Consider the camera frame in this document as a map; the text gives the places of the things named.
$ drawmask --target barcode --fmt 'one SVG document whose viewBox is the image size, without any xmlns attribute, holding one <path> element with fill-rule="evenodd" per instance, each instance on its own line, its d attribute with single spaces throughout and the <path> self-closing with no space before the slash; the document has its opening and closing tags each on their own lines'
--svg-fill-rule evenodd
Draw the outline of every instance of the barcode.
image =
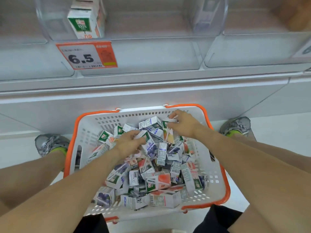
<svg viewBox="0 0 311 233">
<path fill-rule="evenodd" d="M 103 68 L 103 65 L 76 66 L 77 69 Z"/>
<path fill-rule="evenodd" d="M 150 205 L 151 205 L 151 206 L 154 205 L 154 202 L 153 202 L 153 195 L 152 195 L 152 194 L 150 195 Z"/>
<path fill-rule="evenodd" d="M 174 173 L 176 173 L 176 174 L 179 174 L 180 170 L 171 169 L 171 172 L 174 172 Z"/>
<path fill-rule="evenodd" d="M 156 164 L 165 166 L 165 161 L 157 160 Z"/>
</svg>

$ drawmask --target white plastic basket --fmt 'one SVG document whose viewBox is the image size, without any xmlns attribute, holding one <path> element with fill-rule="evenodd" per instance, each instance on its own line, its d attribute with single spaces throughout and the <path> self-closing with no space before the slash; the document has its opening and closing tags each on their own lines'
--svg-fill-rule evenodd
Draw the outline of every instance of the white plastic basket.
<svg viewBox="0 0 311 233">
<path fill-rule="evenodd" d="M 82 149 L 80 168 L 86 165 L 86 160 L 96 147 L 97 137 L 102 130 L 112 132 L 116 125 L 123 126 L 124 123 L 137 125 L 138 122 L 152 116 L 158 116 L 162 120 L 167 118 L 175 109 L 191 113 L 200 123 L 212 129 L 205 108 L 198 104 L 116 109 L 114 111 L 97 111 L 82 114 L 75 123 L 73 137 L 66 157 L 64 177 L 74 172 L 78 147 Z M 133 211 L 122 206 L 121 202 L 115 202 L 110 208 L 90 204 L 85 215 L 101 213 L 107 222 L 113 221 L 117 223 L 119 221 L 153 217 L 174 212 L 187 212 L 192 209 L 207 208 L 212 204 L 225 203 L 230 197 L 230 187 L 224 168 L 217 159 L 215 161 L 211 160 L 208 149 L 202 143 L 195 140 L 194 146 L 197 155 L 197 169 L 209 175 L 208 188 L 205 188 L 205 190 L 196 191 L 195 196 L 183 199 L 182 204 L 173 209 L 147 206 L 138 211 Z"/>
</svg>

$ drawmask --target white floor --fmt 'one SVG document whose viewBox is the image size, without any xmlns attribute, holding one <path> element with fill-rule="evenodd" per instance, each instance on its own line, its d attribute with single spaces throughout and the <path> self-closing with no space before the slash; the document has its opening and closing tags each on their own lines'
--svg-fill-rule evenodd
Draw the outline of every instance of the white floor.
<svg viewBox="0 0 311 233">
<path fill-rule="evenodd" d="M 311 156 L 311 113 L 252 118 L 252 130 L 257 141 L 282 147 L 302 155 Z M 212 125 L 219 130 L 224 121 L 214 121 Z M 0 137 L 0 168 L 39 158 L 34 146 L 34 136 L 11 139 Z M 55 181 L 62 179 L 60 173 Z M 228 176 L 231 196 L 224 205 L 239 211 L 248 206 L 233 180 Z M 176 213 L 143 220 L 109 224 L 111 233 L 131 233 L 159 229 L 182 229 L 191 233 L 202 222 L 208 209 L 189 211 L 187 214 Z"/>
</svg>

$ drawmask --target forearm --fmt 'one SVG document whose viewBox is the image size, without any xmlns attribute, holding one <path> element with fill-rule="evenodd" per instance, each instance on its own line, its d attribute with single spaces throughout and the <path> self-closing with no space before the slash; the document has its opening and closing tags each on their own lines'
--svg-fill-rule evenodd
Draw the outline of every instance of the forearm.
<svg viewBox="0 0 311 233">
<path fill-rule="evenodd" d="M 14 233 L 72 233 L 118 160 L 116 150 L 108 151 L 3 215 L 0 228 Z"/>
<path fill-rule="evenodd" d="M 215 155 L 274 230 L 309 232 L 311 175 L 207 127 L 198 128 L 196 138 Z"/>
<path fill-rule="evenodd" d="M 18 206 L 49 186 L 64 163 L 64 154 L 55 151 L 40 159 L 0 169 L 0 200 L 10 208 Z"/>
</svg>

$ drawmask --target sneaker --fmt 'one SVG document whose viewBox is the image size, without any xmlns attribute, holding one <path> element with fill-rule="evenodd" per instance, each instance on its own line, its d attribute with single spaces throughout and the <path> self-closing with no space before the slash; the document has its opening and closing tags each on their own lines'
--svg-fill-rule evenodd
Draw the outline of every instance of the sneaker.
<svg viewBox="0 0 311 233">
<path fill-rule="evenodd" d="M 57 134 L 43 134 L 37 136 L 35 139 L 35 145 L 41 157 L 58 147 L 68 149 L 69 143 L 69 139 Z"/>
<path fill-rule="evenodd" d="M 238 117 L 229 119 L 225 122 L 221 128 L 220 133 L 226 135 L 231 130 L 236 130 L 242 133 L 243 135 L 247 136 L 247 134 L 251 130 L 251 121 L 248 117 Z"/>
</svg>

